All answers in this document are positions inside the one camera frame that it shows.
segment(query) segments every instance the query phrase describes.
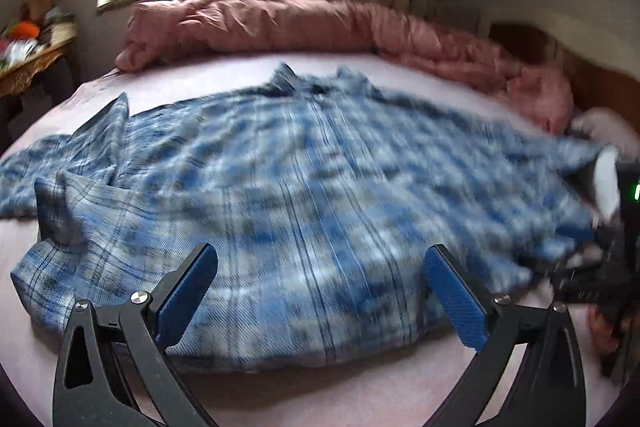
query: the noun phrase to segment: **wooden table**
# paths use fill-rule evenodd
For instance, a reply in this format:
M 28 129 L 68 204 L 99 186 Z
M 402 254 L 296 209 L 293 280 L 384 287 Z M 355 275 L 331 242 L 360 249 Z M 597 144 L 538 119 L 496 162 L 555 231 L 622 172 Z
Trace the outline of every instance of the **wooden table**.
M 69 55 L 72 42 L 73 39 L 69 39 L 45 48 L 0 74 L 0 98 L 9 94 L 24 93 L 31 86 L 36 74 L 49 68 L 59 58 Z

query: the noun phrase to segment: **wooden headboard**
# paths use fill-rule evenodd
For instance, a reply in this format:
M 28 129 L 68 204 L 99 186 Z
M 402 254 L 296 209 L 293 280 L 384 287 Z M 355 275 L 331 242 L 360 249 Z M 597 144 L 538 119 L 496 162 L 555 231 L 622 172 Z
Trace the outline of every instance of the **wooden headboard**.
M 571 81 L 578 108 L 612 108 L 640 134 L 640 82 L 630 74 L 597 66 L 533 26 L 493 24 L 489 38 L 530 64 L 557 61 Z

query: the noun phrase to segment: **pillow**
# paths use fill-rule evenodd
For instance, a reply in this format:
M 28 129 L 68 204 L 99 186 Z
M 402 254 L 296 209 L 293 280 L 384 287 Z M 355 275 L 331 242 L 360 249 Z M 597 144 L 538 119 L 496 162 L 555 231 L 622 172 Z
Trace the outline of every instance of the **pillow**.
M 640 159 L 640 136 L 614 110 L 593 107 L 571 122 L 571 130 L 589 139 L 613 145 L 625 156 Z

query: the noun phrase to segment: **pink bed sheet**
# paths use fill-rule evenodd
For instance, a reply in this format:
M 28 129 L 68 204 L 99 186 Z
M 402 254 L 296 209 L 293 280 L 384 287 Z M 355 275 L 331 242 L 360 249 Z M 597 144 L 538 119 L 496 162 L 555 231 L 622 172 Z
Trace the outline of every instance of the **pink bed sheet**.
M 567 127 L 569 81 L 551 64 L 527 66 L 494 42 L 433 25 L 376 4 L 326 0 L 175 0 L 136 6 L 123 71 L 207 51 L 376 52 L 461 82 L 512 108 L 551 134 Z
M 133 115 L 165 103 L 256 86 L 269 79 L 280 61 L 298 73 L 318 75 L 332 74 L 338 66 L 346 66 L 361 71 L 376 87 L 402 90 L 484 120 L 505 121 L 521 134 L 541 134 L 495 100 L 372 55 L 234 55 L 194 58 L 140 74 L 112 74 L 82 84 L 73 97 L 33 125 L 6 155 L 48 134 L 72 133 L 121 92 L 127 93 Z M 4 331 L 10 331 L 0 334 L 0 363 L 27 406 L 45 427 L 51 427 L 52 388 L 60 346 L 58 339 L 31 324 L 10 277 L 37 234 L 37 220 L 0 220 L 0 323 Z M 543 283 L 522 303 L 547 307 L 550 302 L 549 286 Z M 574 305 L 569 308 L 580 344 L 587 386 L 587 427 L 591 427 L 615 400 L 618 388 L 600 375 L 586 310 Z M 499 411 L 523 352 L 524 346 L 516 346 L 483 419 Z M 473 355 L 474 350 L 464 347 L 455 333 L 441 331 L 413 346 L 333 367 L 290 367 L 256 375 L 187 375 L 185 379 L 222 427 L 419 427 L 447 396 Z M 135 377 L 128 365 L 126 371 Z M 158 419 L 140 381 L 134 378 L 131 384 L 143 412 Z

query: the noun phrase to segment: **blue gripper pad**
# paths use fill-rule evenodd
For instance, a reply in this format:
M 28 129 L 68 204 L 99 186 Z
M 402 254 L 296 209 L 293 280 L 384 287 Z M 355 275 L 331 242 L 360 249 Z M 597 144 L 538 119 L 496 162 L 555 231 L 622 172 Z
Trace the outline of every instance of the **blue gripper pad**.
M 218 254 L 205 245 L 158 310 L 155 341 L 159 347 L 175 346 L 218 272 Z
M 566 223 L 560 223 L 556 227 L 556 233 L 564 237 L 571 237 L 580 243 L 586 243 L 595 239 L 595 231 L 592 228 L 576 227 Z
M 424 272 L 460 341 L 480 351 L 488 338 L 485 316 L 466 284 L 435 247 L 424 256 Z

